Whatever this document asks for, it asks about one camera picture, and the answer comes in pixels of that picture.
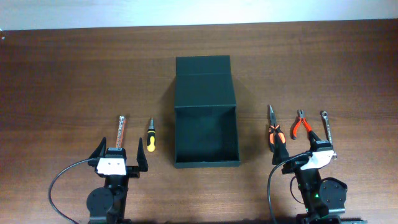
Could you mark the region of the orange black long-nose pliers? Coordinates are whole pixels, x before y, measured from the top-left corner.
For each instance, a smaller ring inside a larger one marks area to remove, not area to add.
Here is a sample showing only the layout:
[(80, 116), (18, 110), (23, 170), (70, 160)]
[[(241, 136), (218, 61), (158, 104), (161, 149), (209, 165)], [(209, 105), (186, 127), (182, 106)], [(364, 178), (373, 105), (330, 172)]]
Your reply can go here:
[(280, 126), (277, 124), (276, 116), (272, 106), (269, 105), (269, 146), (272, 152), (276, 149), (286, 149), (286, 138)]

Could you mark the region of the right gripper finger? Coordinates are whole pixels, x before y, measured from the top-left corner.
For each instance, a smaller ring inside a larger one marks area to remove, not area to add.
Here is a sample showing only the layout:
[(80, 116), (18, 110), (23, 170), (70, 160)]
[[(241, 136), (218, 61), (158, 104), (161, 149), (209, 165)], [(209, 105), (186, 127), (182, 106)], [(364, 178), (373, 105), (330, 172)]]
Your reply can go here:
[(286, 140), (283, 134), (273, 134), (272, 137), (272, 164), (277, 165), (289, 158), (289, 153), (286, 148)]
[(318, 143), (320, 141), (320, 138), (315, 134), (314, 131), (309, 131), (308, 139), (310, 141), (310, 150), (313, 152), (317, 151), (319, 148)]

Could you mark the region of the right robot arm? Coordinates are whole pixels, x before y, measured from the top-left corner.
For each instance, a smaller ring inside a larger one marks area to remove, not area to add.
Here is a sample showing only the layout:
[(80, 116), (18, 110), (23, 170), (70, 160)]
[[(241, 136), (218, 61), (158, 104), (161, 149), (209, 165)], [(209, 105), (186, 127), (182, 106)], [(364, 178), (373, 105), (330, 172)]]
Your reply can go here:
[(345, 213), (348, 186), (332, 177), (322, 179), (319, 170), (335, 156), (332, 144), (309, 133), (310, 149), (289, 156), (281, 135), (274, 137), (272, 175), (279, 167), (283, 174), (293, 174), (301, 193), (306, 212), (296, 216), (297, 223), (367, 223), (360, 218), (341, 218)]

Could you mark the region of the red small cutting pliers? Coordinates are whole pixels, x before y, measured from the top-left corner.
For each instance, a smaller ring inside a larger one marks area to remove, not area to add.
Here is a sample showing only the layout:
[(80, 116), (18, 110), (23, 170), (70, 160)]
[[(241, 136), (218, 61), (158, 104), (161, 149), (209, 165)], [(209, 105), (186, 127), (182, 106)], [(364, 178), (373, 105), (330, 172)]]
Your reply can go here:
[(308, 134), (308, 138), (311, 139), (311, 132), (312, 132), (312, 127), (309, 125), (308, 121), (305, 118), (305, 113), (304, 110), (297, 110), (297, 117), (295, 122), (292, 125), (292, 129), (291, 129), (291, 138), (293, 140), (296, 140), (297, 138), (297, 131), (299, 129), (300, 125), (303, 125), (304, 128), (307, 131)]

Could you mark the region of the silver ring spanner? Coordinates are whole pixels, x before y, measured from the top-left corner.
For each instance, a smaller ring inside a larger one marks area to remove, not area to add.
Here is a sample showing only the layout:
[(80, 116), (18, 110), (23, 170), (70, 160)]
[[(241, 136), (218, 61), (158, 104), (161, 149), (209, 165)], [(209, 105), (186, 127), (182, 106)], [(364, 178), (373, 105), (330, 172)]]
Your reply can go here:
[(324, 129), (325, 129), (325, 134), (326, 134), (327, 140), (330, 142), (331, 145), (333, 145), (333, 138), (332, 138), (332, 134), (331, 134), (331, 128), (330, 128), (330, 122), (329, 122), (329, 118), (328, 118), (328, 112), (327, 111), (321, 111), (320, 115), (321, 115), (322, 120), (323, 120), (323, 124), (324, 124)]

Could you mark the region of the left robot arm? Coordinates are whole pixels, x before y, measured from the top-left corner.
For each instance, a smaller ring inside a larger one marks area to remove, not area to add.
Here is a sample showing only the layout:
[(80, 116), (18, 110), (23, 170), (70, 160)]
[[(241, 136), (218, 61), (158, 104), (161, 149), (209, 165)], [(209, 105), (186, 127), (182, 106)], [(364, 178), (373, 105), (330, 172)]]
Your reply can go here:
[(105, 179), (104, 185), (94, 189), (86, 200), (90, 223), (132, 223), (125, 218), (129, 179), (138, 179), (148, 171), (142, 139), (137, 149), (137, 165), (126, 165), (126, 150), (122, 147), (106, 147), (106, 138), (89, 157), (88, 165), (95, 168), (98, 176)]

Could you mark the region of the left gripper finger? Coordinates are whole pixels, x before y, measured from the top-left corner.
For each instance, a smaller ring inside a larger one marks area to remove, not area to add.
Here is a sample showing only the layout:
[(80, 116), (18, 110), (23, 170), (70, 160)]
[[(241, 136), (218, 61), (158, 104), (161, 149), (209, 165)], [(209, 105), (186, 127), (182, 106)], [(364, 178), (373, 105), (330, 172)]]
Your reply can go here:
[(149, 169), (146, 155), (144, 152), (144, 144), (142, 138), (139, 138), (139, 144), (137, 149), (137, 157), (136, 157), (138, 168), (140, 172), (147, 172)]
[(90, 155), (89, 159), (99, 159), (104, 157), (106, 149), (106, 138), (103, 137), (98, 147)]

